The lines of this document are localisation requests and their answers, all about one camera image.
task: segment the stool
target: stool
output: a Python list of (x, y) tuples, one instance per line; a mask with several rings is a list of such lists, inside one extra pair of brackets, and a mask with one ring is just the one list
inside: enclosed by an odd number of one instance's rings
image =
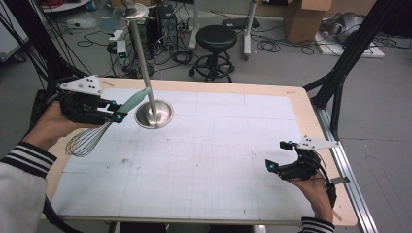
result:
[(227, 50), (232, 48), (236, 41), (236, 33), (226, 26), (211, 25), (200, 28), (196, 34), (196, 42), (212, 54), (197, 59), (189, 70), (189, 75), (193, 76), (194, 70), (196, 70), (199, 75), (205, 77), (205, 82), (227, 77), (229, 82), (232, 83), (229, 73), (234, 71), (234, 66), (230, 62)]

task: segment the white sleeve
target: white sleeve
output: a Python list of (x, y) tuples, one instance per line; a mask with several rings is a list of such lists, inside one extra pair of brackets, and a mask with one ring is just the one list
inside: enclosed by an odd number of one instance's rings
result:
[(56, 158), (20, 142), (0, 160), (0, 232), (36, 232)]

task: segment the grid paper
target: grid paper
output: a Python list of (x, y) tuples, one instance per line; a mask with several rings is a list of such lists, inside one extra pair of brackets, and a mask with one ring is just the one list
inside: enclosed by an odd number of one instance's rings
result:
[[(137, 89), (107, 89), (123, 103)], [(300, 141), (288, 97), (154, 91), (175, 111), (160, 129), (131, 110), (87, 157), (71, 157), (52, 204), (62, 216), (206, 221), (300, 221), (313, 214), (293, 185), (264, 159), (294, 162), (280, 141)]]

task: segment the round metal base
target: round metal base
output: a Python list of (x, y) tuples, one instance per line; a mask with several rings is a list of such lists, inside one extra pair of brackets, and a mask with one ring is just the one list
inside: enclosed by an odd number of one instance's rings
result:
[(113, 15), (121, 20), (133, 20), (142, 17), (147, 17), (149, 8), (143, 4), (136, 3), (134, 9), (126, 9), (124, 5), (120, 5), (113, 10)]
[(172, 120), (175, 112), (169, 103), (163, 100), (154, 100), (154, 104), (157, 111), (155, 117), (152, 114), (150, 102), (144, 103), (137, 109), (134, 118), (140, 126), (148, 129), (157, 129), (165, 126)]

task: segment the white plastic bracket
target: white plastic bracket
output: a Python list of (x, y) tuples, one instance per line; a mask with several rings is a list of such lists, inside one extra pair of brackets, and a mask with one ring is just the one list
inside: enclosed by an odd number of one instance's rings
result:
[(92, 95), (101, 95), (102, 92), (97, 75), (81, 78), (68, 83), (62, 83), (60, 88)]
[(299, 149), (319, 150), (339, 147), (339, 142), (331, 142), (325, 139), (312, 138), (307, 135), (303, 136), (300, 143), (296, 146)]

